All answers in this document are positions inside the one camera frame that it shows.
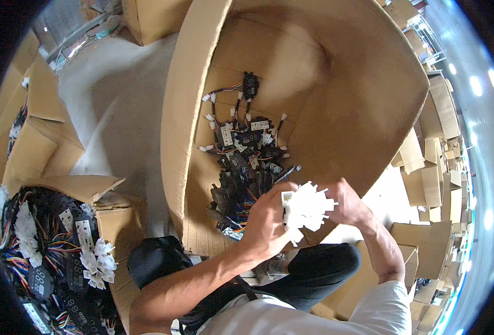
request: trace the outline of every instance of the cardboard box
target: cardboard box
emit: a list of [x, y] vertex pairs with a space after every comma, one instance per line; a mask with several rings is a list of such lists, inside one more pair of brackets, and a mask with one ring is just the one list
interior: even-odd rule
[[193, 0], [122, 0], [123, 16], [133, 37], [147, 46], [180, 31]]
[[[22, 96], [22, 91], [24, 91], [24, 88], [22, 87], [23, 77], [26, 70], [29, 69], [31, 63], [35, 59], [37, 51], [38, 39], [32, 31], [29, 31], [18, 47], [18, 50], [16, 50], [14, 58], [7, 68], [7, 72], [5, 73], [0, 87], [0, 120], [11, 100], [18, 99]], [[11, 111], [11, 113], [14, 117], [16, 117], [16, 114], [18, 114], [19, 111], [20, 110], [18, 109]], [[6, 133], [6, 143], [8, 145], [8, 132]], [[4, 167], [0, 167], [0, 184], [3, 178], [3, 170]]]
[[451, 229], [449, 221], [432, 222], [429, 226], [395, 223], [390, 233], [399, 245], [418, 247], [417, 278], [438, 279], [450, 245]]
[[92, 206], [100, 236], [115, 247], [111, 255], [119, 264], [114, 271], [114, 284], [109, 284], [109, 288], [124, 329], [129, 332], [130, 306], [141, 291], [128, 272], [128, 257], [146, 235], [139, 215], [143, 204], [110, 191], [124, 180], [108, 176], [62, 176], [37, 178], [27, 184], [65, 193]]
[[[415, 273], [418, 267], [419, 256], [417, 255], [416, 247], [410, 247], [409, 245], [398, 246], [404, 256], [405, 286], [410, 296], [409, 302], [411, 302], [416, 287]], [[318, 304], [321, 305], [319, 310], [325, 310], [326, 313], [330, 313], [329, 311], [331, 311], [333, 313], [331, 317], [336, 317], [340, 320], [348, 320], [362, 297], [373, 287], [377, 286], [379, 282], [379, 277], [372, 269], [366, 243], [359, 241], [357, 248], [361, 251], [361, 268], [353, 277], [349, 278], [335, 292]]]
[[440, 208], [442, 221], [451, 221], [453, 224], [461, 222], [461, 174], [450, 171], [444, 174], [443, 205]]
[[430, 94], [435, 103], [440, 124], [443, 129], [444, 138], [450, 139], [461, 135], [459, 122], [455, 105], [453, 104], [452, 95], [446, 86], [442, 73], [430, 75], [429, 83], [431, 84]]
[[433, 330], [437, 324], [437, 319], [443, 311], [443, 306], [430, 305], [427, 312], [424, 314], [424, 318], [420, 321], [418, 325], [418, 330], [423, 332], [429, 332]]
[[416, 131], [411, 128], [411, 131], [407, 137], [405, 137], [404, 143], [401, 145], [398, 153], [391, 162], [394, 167], [403, 166], [405, 173], [409, 174], [415, 170], [424, 167], [424, 156], [422, 156], [422, 150], [418, 143], [418, 137]]
[[425, 167], [411, 172], [402, 171], [405, 190], [411, 206], [438, 207], [442, 204], [440, 182], [438, 177], [438, 156], [435, 141], [425, 140]]
[[[42, 57], [25, 73], [29, 88], [21, 85], [0, 118], [0, 185], [12, 197], [29, 179], [67, 175], [84, 149], [64, 102], [57, 95], [57, 77]], [[7, 158], [9, 131], [25, 101], [28, 116]]]
[[424, 41], [420, 38], [416, 30], [410, 29], [404, 33], [405, 37], [411, 44], [412, 50], [416, 53], [416, 56], [420, 57], [427, 48], [424, 47]]
[[440, 207], [432, 207], [427, 211], [418, 211], [418, 218], [422, 222], [441, 222]]
[[[428, 91], [411, 47], [373, 2], [193, 2], [169, 68], [161, 161], [176, 231], [198, 255], [216, 255], [234, 243], [206, 215], [220, 167], [216, 157], [197, 150], [214, 142], [204, 118], [211, 104], [201, 98], [241, 82], [243, 71], [260, 80], [253, 117], [278, 124], [288, 114], [278, 145], [289, 148], [289, 164], [302, 165], [290, 179], [344, 176], [361, 197], [396, 155]], [[219, 120], [230, 118], [236, 100], [237, 92], [217, 94]], [[320, 243], [335, 226], [327, 221], [319, 231], [304, 229], [299, 246]]]
[[414, 8], [409, 0], [392, 0], [385, 7], [385, 11], [401, 30], [407, 28], [408, 22], [419, 15], [418, 10]]

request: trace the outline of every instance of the pile of electronic components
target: pile of electronic components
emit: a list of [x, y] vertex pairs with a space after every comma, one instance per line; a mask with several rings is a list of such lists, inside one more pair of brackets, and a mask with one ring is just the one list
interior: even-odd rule
[[[258, 197], [285, 180], [294, 169], [300, 169], [300, 166], [284, 168], [282, 161], [290, 155], [285, 146], [277, 144], [286, 113], [277, 127], [268, 118], [251, 117], [250, 103], [257, 95], [258, 86], [257, 77], [244, 72], [242, 83], [214, 90], [202, 98], [211, 102], [212, 114], [206, 115], [206, 119], [214, 132], [215, 144], [201, 146], [199, 150], [217, 155], [222, 167], [221, 186], [213, 184], [208, 215], [217, 220], [217, 228], [223, 235], [236, 241], [243, 237], [250, 207]], [[226, 122], [217, 120], [215, 115], [216, 93], [222, 91], [238, 92], [236, 106], [230, 109], [231, 120]], [[238, 115], [242, 100], [247, 104], [243, 118]]]
[[[114, 282], [116, 269], [108, 255], [112, 247], [98, 238], [96, 218], [87, 204], [25, 186], [1, 201], [0, 214], [1, 260], [42, 334], [125, 333], [108, 284]], [[91, 258], [97, 258], [98, 266], [88, 270], [82, 259]]]

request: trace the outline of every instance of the floor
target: floor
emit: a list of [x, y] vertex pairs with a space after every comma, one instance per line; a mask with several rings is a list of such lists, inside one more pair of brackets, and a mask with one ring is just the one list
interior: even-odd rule
[[72, 175], [126, 177], [116, 191], [145, 199], [149, 236], [169, 235], [159, 143], [165, 82], [177, 35], [139, 47], [124, 35], [93, 42], [60, 76], [85, 147]]

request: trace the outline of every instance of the person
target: person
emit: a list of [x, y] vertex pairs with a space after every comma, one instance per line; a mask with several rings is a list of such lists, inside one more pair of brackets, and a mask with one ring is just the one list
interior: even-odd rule
[[223, 254], [157, 278], [132, 303], [130, 334], [171, 334], [179, 319], [192, 334], [411, 334], [411, 311], [404, 285], [405, 266], [394, 238], [342, 178], [324, 185], [339, 205], [330, 220], [357, 227], [366, 243], [379, 285], [369, 291], [348, 322], [309, 314], [360, 267], [355, 246], [317, 245], [301, 249], [281, 263], [288, 275], [249, 289], [231, 279], [273, 262], [289, 242], [284, 230], [281, 192], [293, 183], [274, 186], [250, 210], [243, 238]]

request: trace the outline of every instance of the man's arm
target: man's arm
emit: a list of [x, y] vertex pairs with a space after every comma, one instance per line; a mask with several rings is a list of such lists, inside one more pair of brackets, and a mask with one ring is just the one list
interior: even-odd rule
[[364, 237], [372, 268], [379, 277], [379, 284], [390, 280], [403, 282], [405, 263], [398, 244], [379, 220], [373, 215], [348, 182], [341, 178], [327, 186], [327, 197], [338, 205], [329, 218], [339, 224], [357, 227]]
[[225, 253], [188, 269], [154, 280], [142, 289], [130, 310], [130, 334], [170, 334], [172, 321], [238, 274], [279, 253], [289, 238], [282, 221], [281, 192], [297, 190], [278, 184], [252, 206], [242, 240]]

